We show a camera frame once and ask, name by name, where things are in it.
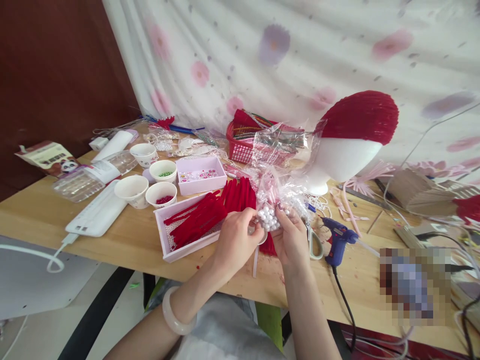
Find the hot glue gun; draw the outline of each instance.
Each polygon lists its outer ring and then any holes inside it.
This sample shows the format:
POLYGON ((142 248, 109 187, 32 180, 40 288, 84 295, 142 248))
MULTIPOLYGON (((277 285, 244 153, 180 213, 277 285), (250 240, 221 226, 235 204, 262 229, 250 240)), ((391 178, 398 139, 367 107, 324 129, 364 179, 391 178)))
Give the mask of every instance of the hot glue gun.
POLYGON ((359 239, 357 233, 350 230, 345 225, 328 217, 322 217, 323 225, 331 231, 331 237, 328 240, 331 243, 331 250, 325 261, 332 267, 337 267, 342 263, 344 257, 345 245, 355 244, 359 239))

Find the clear bottle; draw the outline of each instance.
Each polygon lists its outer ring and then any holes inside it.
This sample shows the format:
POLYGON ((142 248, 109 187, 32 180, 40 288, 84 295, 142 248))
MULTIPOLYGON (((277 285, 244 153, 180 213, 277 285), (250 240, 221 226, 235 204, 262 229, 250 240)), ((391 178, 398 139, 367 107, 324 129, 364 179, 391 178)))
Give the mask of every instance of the clear bottle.
POLYGON ((116 152, 92 165, 81 166, 77 170, 59 178, 53 190, 61 197, 79 203, 103 189, 116 177, 124 175, 137 165, 129 151, 116 152))

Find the bracelet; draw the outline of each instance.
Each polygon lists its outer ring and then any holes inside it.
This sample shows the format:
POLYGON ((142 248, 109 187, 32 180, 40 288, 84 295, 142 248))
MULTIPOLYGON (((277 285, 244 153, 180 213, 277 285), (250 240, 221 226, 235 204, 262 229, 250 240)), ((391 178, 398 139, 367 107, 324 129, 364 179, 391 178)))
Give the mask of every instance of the bracelet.
POLYGON ((195 317, 190 321, 189 324, 183 324, 175 317, 172 311, 172 307, 170 306, 170 295, 178 288, 179 286, 172 286, 166 291, 165 296, 163 297, 163 302, 161 307, 163 310, 163 317, 165 318, 165 321, 168 327, 175 334, 187 335, 192 332, 195 325, 197 324, 197 314, 195 314, 195 317))

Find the white curtain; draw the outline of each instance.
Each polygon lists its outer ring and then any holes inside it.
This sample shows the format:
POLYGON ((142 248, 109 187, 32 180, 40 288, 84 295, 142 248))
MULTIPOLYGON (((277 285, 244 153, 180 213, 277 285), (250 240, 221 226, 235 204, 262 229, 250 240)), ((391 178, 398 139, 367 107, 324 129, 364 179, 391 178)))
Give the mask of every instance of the white curtain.
MULTIPOLYGON (((400 163, 431 125, 480 102, 477 0, 103 0, 142 111, 225 132, 237 108, 315 126, 356 92, 400 110, 377 158, 400 163)), ((480 166, 480 106, 409 159, 438 177, 480 166)), ((467 182, 480 184, 480 171, 467 182)))

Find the wooden door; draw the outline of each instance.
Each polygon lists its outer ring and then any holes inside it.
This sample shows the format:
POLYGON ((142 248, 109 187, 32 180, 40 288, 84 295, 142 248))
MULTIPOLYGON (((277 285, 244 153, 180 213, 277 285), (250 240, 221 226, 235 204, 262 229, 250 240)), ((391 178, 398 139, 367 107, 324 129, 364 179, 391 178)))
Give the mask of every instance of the wooden door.
POLYGON ((140 111, 101 0, 0 4, 0 200, 43 175, 14 155, 44 140, 78 157, 140 111))

